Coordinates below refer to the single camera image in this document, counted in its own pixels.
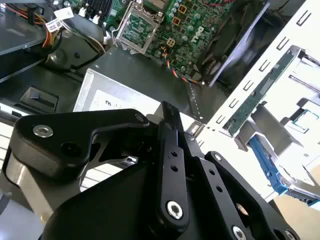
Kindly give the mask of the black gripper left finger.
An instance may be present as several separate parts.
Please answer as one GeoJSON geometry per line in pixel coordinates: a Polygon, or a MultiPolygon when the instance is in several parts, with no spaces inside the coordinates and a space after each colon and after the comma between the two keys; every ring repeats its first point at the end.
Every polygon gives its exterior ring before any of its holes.
{"type": "Polygon", "coordinates": [[[69,199],[152,157],[160,132],[184,133],[179,111],[167,102],[153,123],[135,109],[27,115],[13,127],[6,178],[45,219],[69,199]]]}

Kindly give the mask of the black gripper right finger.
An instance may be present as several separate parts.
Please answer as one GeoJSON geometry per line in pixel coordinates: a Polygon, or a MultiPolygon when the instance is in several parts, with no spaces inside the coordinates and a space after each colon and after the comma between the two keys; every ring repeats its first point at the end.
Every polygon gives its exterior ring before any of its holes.
{"type": "Polygon", "coordinates": [[[184,133],[196,183],[204,190],[204,213],[213,212],[219,240],[298,240],[286,220],[269,205],[218,152],[203,154],[194,137],[184,133]]]}

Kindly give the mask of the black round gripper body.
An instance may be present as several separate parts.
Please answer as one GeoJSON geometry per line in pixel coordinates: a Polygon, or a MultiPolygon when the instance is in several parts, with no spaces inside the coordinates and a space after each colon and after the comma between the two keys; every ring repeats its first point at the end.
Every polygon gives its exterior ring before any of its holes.
{"type": "Polygon", "coordinates": [[[184,134],[163,129],[153,156],[67,200],[42,238],[219,240],[184,134]]]}

